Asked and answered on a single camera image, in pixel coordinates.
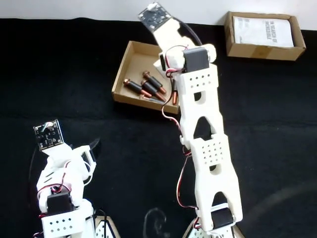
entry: paper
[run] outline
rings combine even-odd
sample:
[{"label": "paper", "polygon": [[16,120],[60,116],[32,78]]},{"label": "paper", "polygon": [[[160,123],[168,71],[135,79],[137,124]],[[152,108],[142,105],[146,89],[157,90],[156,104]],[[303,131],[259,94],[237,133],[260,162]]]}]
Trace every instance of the paper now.
[{"label": "paper", "polygon": [[233,17],[235,43],[294,47],[288,20]]}]

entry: black cylinder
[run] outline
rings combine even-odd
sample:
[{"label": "black cylinder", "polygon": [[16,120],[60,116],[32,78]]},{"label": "black cylinder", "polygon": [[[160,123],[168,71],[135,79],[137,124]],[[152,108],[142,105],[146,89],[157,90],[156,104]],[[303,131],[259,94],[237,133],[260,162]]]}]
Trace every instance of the black cylinder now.
[{"label": "black cylinder", "polygon": [[155,93],[158,92],[158,90],[149,81],[143,82],[142,86],[145,88],[146,91],[148,91],[152,95],[155,95]]},{"label": "black cylinder", "polygon": [[172,81],[172,91],[177,91],[175,79]]},{"label": "black cylinder", "polygon": [[163,85],[153,76],[149,76],[148,77],[149,82],[156,87],[157,89],[159,89],[160,87],[162,87]]},{"label": "black cylinder", "polygon": [[129,89],[131,89],[132,91],[136,92],[136,93],[141,93],[142,90],[142,86],[131,81],[126,85]]}]

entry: cylindrical part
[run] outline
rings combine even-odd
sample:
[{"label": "cylindrical part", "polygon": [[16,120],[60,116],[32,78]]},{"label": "cylindrical part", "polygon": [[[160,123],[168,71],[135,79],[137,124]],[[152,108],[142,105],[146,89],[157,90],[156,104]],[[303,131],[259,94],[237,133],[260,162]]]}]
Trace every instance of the cylindrical part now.
[{"label": "cylindrical part", "polygon": [[150,93],[148,93],[147,91],[143,90],[141,85],[131,81],[130,79],[126,78],[123,81],[123,84],[124,84],[125,87],[131,89],[132,91],[134,91],[134,92],[136,92],[138,94],[143,94],[143,95],[145,95],[145,96],[147,96],[149,98],[152,96]]},{"label": "cylindrical part", "polygon": [[145,97],[144,95],[140,95],[140,98],[141,98],[141,99],[148,100],[148,101],[151,101],[151,102],[154,102],[154,103],[163,104],[163,102],[162,102],[161,100],[159,100],[159,99],[148,98],[148,97]]},{"label": "cylindrical part", "polygon": [[152,95],[155,95],[158,99],[162,100],[163,102],[166,101],[166,99],[158,92],[158,90],[146,79],[143,79],[141,82],[142,87],[146,89],[149,93]]},{"label": "cylindrical part", "polygon": [[177,104],[177,91],[173,92],[173,105]]},{"label": "cylindrical part", "polygon": [[143,77],[147,79],[155,88],[157,88],[161,93],[166,94],[166,90],[163,88],[163,85],[153,76],[150,75],[150,72],[144,71]]}]

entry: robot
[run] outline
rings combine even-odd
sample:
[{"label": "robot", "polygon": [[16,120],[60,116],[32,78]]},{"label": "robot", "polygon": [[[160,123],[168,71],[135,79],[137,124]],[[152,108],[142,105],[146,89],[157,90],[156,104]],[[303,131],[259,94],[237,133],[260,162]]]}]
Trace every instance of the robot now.
[{"label": "robot", "polygon": [[[197,205],[187,207],[195,209],[197,218],[187,237],[232,238],[235,236],[232,227],[243,215],[238,178],[219,112],[218,75],[213,64],[215,48],[211,44],[202,45],[187,24],[172,17],[157,2],[149,4],[138,18],[152,32],[162,50],[154,66],[171,84],[174,80],[177,87],[180,123],[164,115],[163,108],[162,113],[176,122],[181,132],[180,142],[194,161]],[[180,24],[194,36],[198,46],[178,33]],[[199,127],[207,133],[200,134]]]},{"label": "robot", "polygon": [[99,140],[72,149],[62,136],[58,120],[33,127],[39,150],[48,155],[37,187],[43,232],[34,238],[115,238],[116,231],[105,217],[95,228],[92,204],[83,199],[96,168]]},{"label": "robot", "polygon": [[[232,227],[243,215],[238,178],[219,112],[215,48],[202,45],[185,23],[157,2],[138,17],[162,49],[154,66],[171,80],[171,85],[173,80],[176,84],[182,116],[180,123],[174,120],[181,132],[180,142],[188,150],[186,161],[190,156],[194,161],[197,205],[187,207],[195,209],[197,218],[186,237],[198,237],[199,231],[200,237],[233,238]],[[198,46],[178,33],[180,24],[195,37]],[[201,126],[207,133],[200,134],[197,128]],[[94,210],[83,199],[84,186],[90,183],[96,167],[94,145],[72,149],[64,143],[57,120],[35,126],[34,132],[40,151],[49,156],[37,183],[44,237],[115,237],[108,222],[100,222],[95,229]],[[217,201],[219,194],[224,197],[221,202]]]}]

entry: open cardboard box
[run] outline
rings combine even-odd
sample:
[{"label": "open cardboard box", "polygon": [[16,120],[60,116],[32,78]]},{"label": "open cardboard box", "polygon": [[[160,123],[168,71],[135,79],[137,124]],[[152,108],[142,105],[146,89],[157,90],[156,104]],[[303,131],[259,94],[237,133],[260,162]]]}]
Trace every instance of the open cardboard box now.
[{"label": "open cardboard box", "polygon": [[[161,110],[162,104],[140,99],[137,93],[131,91],[123,85],[123,80],[125,78],[129,78],[140,84],[143,79],[142,73],[147,70],[152,76],[161,82],[166,90],[166,95],[164,95],[164,97],[168,99],[171,94],[170,80],[163,78],[153,66],[153,64],[159,59],[160,52],[161,50],[158,46],[135,41],[130,41],[128,43],[111,91],[115,101],[144,108]],[[164,107],[164,111],[178,114],[178,108],[178,105],[174,106],[172,101],[170,101]]]},{"label": "open cardboard box", "polygon": [[[235,43],[233,30],[233,16],[247,18],[273,18],[288,20],[291,25],[294,47],[260,46],[252,44]],[[295,61],[305,50],[306,45],[295,16],[286,14],[260,14],[247,12],[228,12],[224,24],[226,35],[227,55],[233,57],[270,59],[270,60],[293,60]]]}]

